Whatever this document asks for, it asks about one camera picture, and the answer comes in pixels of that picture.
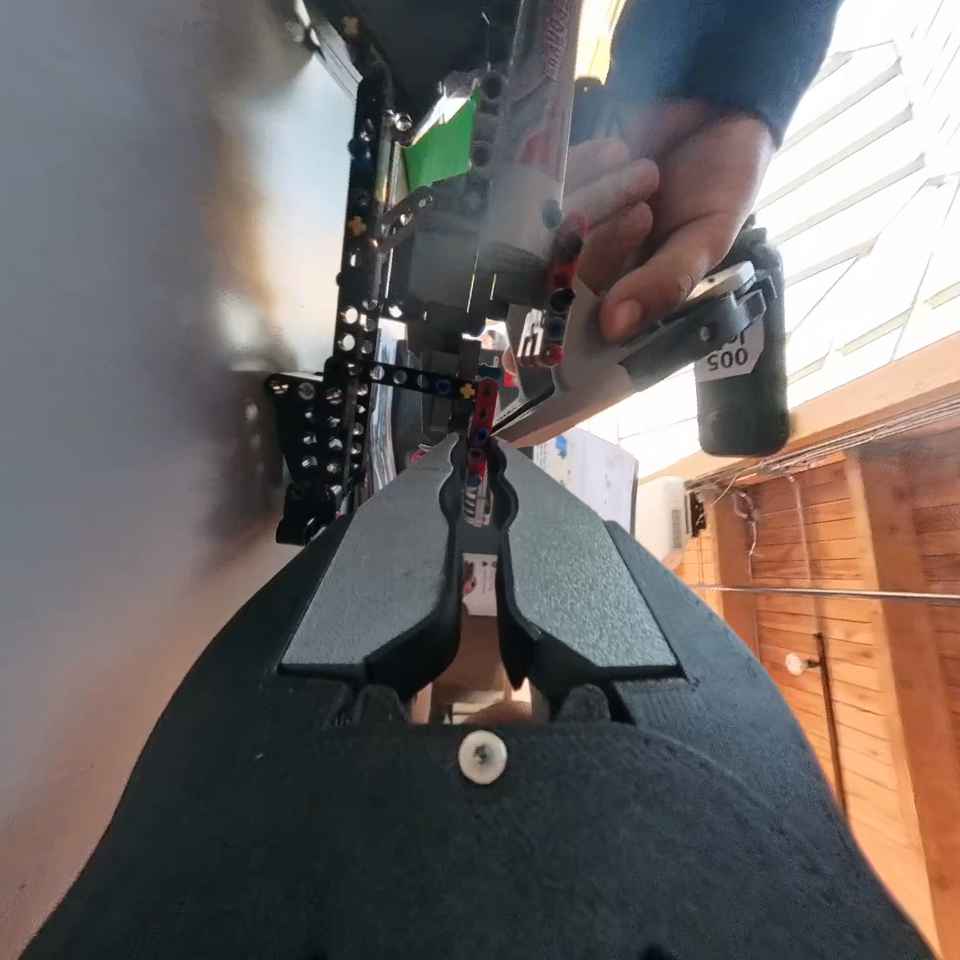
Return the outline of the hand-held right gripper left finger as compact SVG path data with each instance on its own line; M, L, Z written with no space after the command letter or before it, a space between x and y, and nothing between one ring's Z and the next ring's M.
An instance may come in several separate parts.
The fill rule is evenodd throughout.
M329 559L280 660L286 673L412 698L460 641L462 438L448 435L315 545Z

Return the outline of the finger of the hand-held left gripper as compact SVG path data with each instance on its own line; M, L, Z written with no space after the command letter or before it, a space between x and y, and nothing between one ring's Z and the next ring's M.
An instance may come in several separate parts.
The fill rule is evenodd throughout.
M599 334L599 297L589 289L573 292L561 363L547 368L512 360L519 393L498 414L495 436L514 447L543 444L635 392L619 364L628 352Z

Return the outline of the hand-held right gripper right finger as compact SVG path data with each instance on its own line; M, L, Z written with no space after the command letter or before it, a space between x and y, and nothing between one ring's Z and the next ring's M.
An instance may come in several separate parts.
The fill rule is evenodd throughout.
M682 667L599 514L498 442L499 652L510 683L558 705L583 685L660 681Z

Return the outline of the grey black lego model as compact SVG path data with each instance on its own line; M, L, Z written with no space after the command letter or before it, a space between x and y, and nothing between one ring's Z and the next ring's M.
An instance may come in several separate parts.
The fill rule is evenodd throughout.
M375 388L428 397L486 496L498 374L488 321L533 313L518 363L564 356L587 234L565 215L583 2L302 2L304 45L356 81L331 354L273 373L290 480L275 535L306 546L370 470Z

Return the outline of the person's left forearm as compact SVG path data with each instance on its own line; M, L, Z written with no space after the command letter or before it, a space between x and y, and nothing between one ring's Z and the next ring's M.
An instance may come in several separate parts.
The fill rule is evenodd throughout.
M633 1L606 88L639 104L702 101L746 114L782 146L830 48L842 1Z

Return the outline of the lego instruction booklet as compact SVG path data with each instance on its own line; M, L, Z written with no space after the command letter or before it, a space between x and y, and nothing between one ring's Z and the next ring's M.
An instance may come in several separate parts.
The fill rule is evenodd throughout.
M574 427L535 445L532 458L602 520L633 532L639 462L629 451Z

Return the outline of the person's left hand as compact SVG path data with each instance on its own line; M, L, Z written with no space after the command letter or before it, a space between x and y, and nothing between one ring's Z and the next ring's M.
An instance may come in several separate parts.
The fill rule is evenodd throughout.
M726 258L775 147L758 116L702 100L642 106L618 135L572 147L563 209L588 222L579 277L604 342L679 309Z

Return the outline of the white wall appliance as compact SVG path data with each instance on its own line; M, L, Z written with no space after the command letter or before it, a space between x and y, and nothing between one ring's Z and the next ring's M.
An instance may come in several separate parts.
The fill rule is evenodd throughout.
M682 478L661 476L637 485L634 538L669 570L678 569L706 527L704 503Z

